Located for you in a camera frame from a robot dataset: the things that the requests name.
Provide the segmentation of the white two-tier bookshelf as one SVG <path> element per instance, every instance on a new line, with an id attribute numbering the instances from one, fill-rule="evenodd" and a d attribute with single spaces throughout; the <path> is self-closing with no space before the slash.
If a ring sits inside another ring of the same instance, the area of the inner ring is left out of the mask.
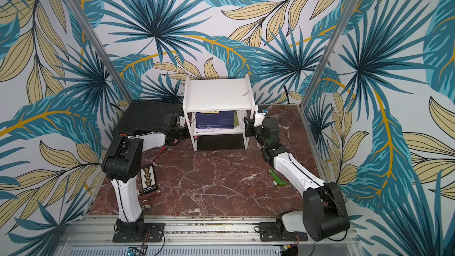
<path id="1" fill-rule="evenodd" d="M 235 79 L 192 80 L 186 77 L 182 108 L 194 151 L 198 150 L 202 136 L 241 134 L 244 148 L 248 147 L 249 137 L 245 136 L 245 130 L 196 128 L 198 112 L 244 110 L 245 117 L 253 118 L 255 99 L 248 75 Z"/>

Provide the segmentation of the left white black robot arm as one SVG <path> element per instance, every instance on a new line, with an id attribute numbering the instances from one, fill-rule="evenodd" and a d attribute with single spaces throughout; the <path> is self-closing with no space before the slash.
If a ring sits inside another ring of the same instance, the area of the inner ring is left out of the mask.
<path id="1" fill-rule="evenodd" d="M 182 115 L 165 114 L 156 125 L 121 126 L 114 136 L 101 165 L 116 195 L 118 218 L 114 225 L 114 243 L 160 242 L 163 224 L 146 224 L 137 196 L 137 177 L 141 173 L 142 153 L 186 138 L 188 130 Z"/>

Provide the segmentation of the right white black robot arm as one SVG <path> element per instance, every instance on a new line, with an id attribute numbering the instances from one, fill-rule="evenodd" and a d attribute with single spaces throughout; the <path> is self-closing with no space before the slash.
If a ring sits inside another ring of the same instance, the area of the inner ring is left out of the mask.
<path id="1" fill-rule="evenodd" d="M 278 120 L 265 118 L 257 126 L 254 119 L 246 117 L 244 123 L 245 136 L 255 137 L 264 160 L 290 181 L 303 199 L 302 211 L 278 215 L 277 237 L 285 239 L 292 233 L 297 237 L 305 233 L 318 242 L 347 233 L 350 221 L 340 186 L 312 174 L 281 144 Z"/>

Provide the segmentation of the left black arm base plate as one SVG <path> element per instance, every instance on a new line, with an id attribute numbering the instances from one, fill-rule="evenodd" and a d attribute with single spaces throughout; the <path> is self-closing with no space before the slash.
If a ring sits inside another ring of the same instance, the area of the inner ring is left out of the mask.
<path id="1" fill-rule="evenodd" d="M 163 240 L 164 223 L 122 222 L 117 219 L 114 226 L 114 243 L 150 242 L 158 243 Z"/>

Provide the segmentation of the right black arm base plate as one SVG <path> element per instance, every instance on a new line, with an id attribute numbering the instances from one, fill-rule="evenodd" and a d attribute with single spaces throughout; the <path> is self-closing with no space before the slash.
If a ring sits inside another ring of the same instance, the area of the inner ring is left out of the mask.
<path id="1" fill-rule="evenodd" d="M 259 233 L 262 242 L 307 241 L 308 233 L 303 224 L 302 211 L 279 214 L 273 222 L 260 222 L 254 231 Z"/>

